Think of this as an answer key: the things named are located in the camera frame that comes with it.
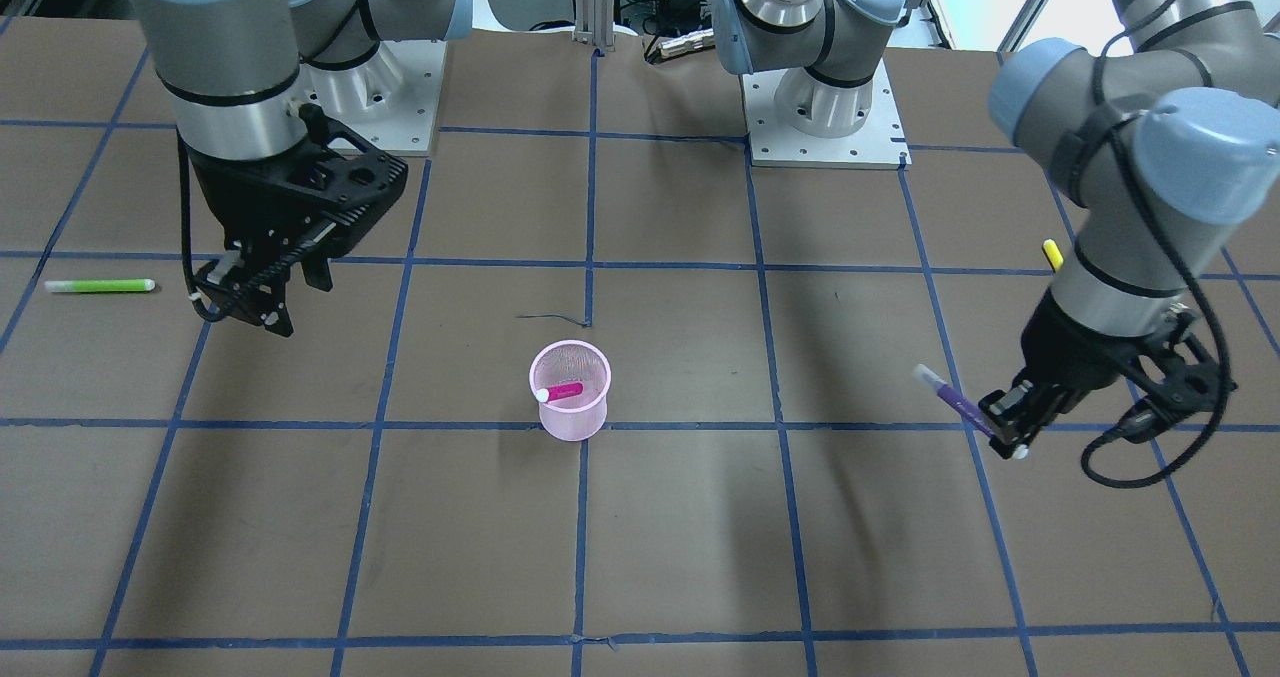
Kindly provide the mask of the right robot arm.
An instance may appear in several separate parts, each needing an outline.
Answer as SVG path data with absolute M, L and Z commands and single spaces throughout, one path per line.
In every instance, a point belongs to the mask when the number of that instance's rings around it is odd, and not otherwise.
M 404 195 L 372 125 L 411 113 L 393 44 L 470 35 L 474 0 L 129 0 L 175 113 L 182 273 L 201 320 L 288 338 L 300 270 L 332 291 Z

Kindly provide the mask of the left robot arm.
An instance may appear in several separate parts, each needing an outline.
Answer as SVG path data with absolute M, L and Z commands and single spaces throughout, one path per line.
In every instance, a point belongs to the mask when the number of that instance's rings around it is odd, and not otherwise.
M 1221 362 L 1192 335 L 1178 267 L 1199 276 L 1277 180 L 1277 38 L 1253 3 L 1112 3 L 1128 56 L 1038 40 L 989 92 L 995 125 L 1089 212 L 1021 334 L 1023 369 L 980 402 L 1002 458 L 1120 378 L 1144 390 L 1114 427 L 1129 442 L 1213 410 Z

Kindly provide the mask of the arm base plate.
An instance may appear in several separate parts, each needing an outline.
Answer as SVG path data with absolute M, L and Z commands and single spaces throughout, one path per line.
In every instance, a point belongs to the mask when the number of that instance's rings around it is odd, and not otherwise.
M 383 42 L 361 59 L 301 68 L 325 115 L 397 156 L 425 157 L 435 134 L 448 44 Z
M 808 70 L 740 77 L 755 166 L 896 170 L 913 163 L 884 61 L 855 88 L 818 83 Z

